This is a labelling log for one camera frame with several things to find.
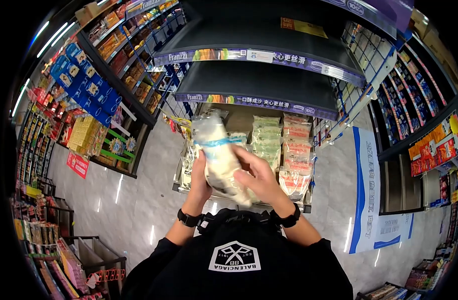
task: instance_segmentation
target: tiled floor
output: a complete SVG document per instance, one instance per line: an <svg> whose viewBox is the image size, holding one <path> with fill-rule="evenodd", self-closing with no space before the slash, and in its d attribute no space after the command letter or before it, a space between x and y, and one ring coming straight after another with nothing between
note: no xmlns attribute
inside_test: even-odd
<svg viewBox="0 0 458 300"><path fill-rule="evenodd" d="M353 125L370 129L369 113L361 112ZM127 256L129 271L148 257L171 227L185 199L184 194L172 191L182 145L180 135L158 122L149 134L136 180L95 163L90 163L84 180L66 166L68 150L56 145L49 177L57 186L56 195L65 198L75 211L75 234L99 235L120 255ZM349 255L344 253L344 246L357 195L352 131L344 131L333 146L319 151L317 156L312 213L304 216L322 237L332 242L354 295L385 281L403 285L411 267L424 258L432 258L436 246L445 239L449 217L446 207L415 213L412 238L407 241L380 251ZM208 201L204 213L223 207L235 205ZM440 234L443 219L446 225ZM308 263L312 259L317 258L308 257Z"/></svg>

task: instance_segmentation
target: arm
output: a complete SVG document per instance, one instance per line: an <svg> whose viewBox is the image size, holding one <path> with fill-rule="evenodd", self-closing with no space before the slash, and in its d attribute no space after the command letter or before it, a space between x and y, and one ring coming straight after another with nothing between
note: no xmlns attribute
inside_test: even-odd
<svg viewBox="0 0 458 300"><path fill-rule="evenodd" d="M251 189L261 201L270 204L279 217L293 215L296 208L279 187L269 163L241 147L233 147L232 150L242 168L248 171L237 171L234 178ZM289 241L301 246L309 246L321 240L319 232L304 217L300 217L291 228L284 228L284 232Z"/></svg>
<svg viewBox="0 0 458 300"><path fill-rule="evenodd" d="M205 202L212 195L212 188L207 184L204 175L205 155L199 151L199 157L192 164L190 191L182 205L182 212L191 216L202 213ZM166 238L172 243L182 246L194 236L195 227L187 227L177 219L167 232Z"/></svg>

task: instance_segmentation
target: black wristwatch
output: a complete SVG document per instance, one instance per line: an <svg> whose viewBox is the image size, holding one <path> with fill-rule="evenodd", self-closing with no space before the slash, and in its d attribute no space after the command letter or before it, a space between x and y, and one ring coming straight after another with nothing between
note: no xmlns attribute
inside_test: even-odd
<svg viewBox="0 0 458 300"><path fill-rule="evenodd" d="M202 215L198 215L197 217L188 215L187 213L182 212L182 208L179 209L179 212L177 213L177 219L182 221L182 224L184 224L187 227L196 227L199 224L199 221L201 220Z"/></svg>
<svg viewBox="0 0 458 300"><path fill-rule="evenodd" d="M287 218L279 217L279 215L276 214L274 210L272 210L270 213L271 218L277 225L282 225L284 228L289 228L296 225L296 222L300 217L300 210L297 204L294 203L294 206L296 207L296 211L294 212L294 214L288 216Z"/></svg>

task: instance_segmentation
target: purple shelf banner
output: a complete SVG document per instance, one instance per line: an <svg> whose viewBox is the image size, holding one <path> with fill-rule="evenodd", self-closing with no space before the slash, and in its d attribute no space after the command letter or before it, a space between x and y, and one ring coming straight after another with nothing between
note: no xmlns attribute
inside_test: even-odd
<svg viewBox="0 0 458 300"><path fill-rule="evenodd" d="M138 0L133 3L130 3L126 7L126 20L149 10L159 4L165 3L167 0Z"/></svg>
<svg viewBox="0 0 458 300"><path fill-rule="evenodd" d="M203 60L246 60L259 61L266 63L274 63L285 65L288 67L305 69L308 71L331 76L349 83L357 87L364 87L366 78L364 75L357 75L348 70L341 69L334 65L320 62L309 57L294 55L285 52L273 52L254 49L240 48L214 48L214 49L198 49L190 51L181 51L154 56L154 65L163 66L173 63L187 63Z"/></svg>
<svg viewBox="0 0 458 300"><path fill-rule="evenodd" d="M263 99L257 97L247 96L231 96L231 95L206 95L206 94L175 94L176 101L178 102L208 102L208 103L224 103L224 104L236 104L255 106L276 110L283 110L287 112L293 112L298 114L304 114L313 117L320 117L331 121L337 120L337 112L325 111L323 109L314 108L307 105L293 104L287 101L279 101L272 99Z"/></svg>
<svg viewBox="0 0 458 300"><path fill-rule="evenodd" d="M322 0L381 28L396 39L397 29L405 32L412 14L414 0Z"/></svg>

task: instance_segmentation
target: wire rack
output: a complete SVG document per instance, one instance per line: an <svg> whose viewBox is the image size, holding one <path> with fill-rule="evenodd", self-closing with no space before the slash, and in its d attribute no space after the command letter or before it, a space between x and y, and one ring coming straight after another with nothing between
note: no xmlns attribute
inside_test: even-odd
<svg viewBox="0 0 458 300"><path fill-rule="evenodd" d="M197 102L178 102L172 94L167 97L166 101L173 115L184 119L190 119L193 116L193 112L196 111L198 104Z"/></svg>
<svg viewBox="0 0 458 300"><path fill-rule="evenodd" d="M347 22L342 41L348 45L366 77L366 84L359 88L333 78L331 81L339 111L336 121L315 118L314 146L326 147L342 136L342 131L368 105L376 99L376 91L396 62L395 47L385 39L354 22Z"/></svg>

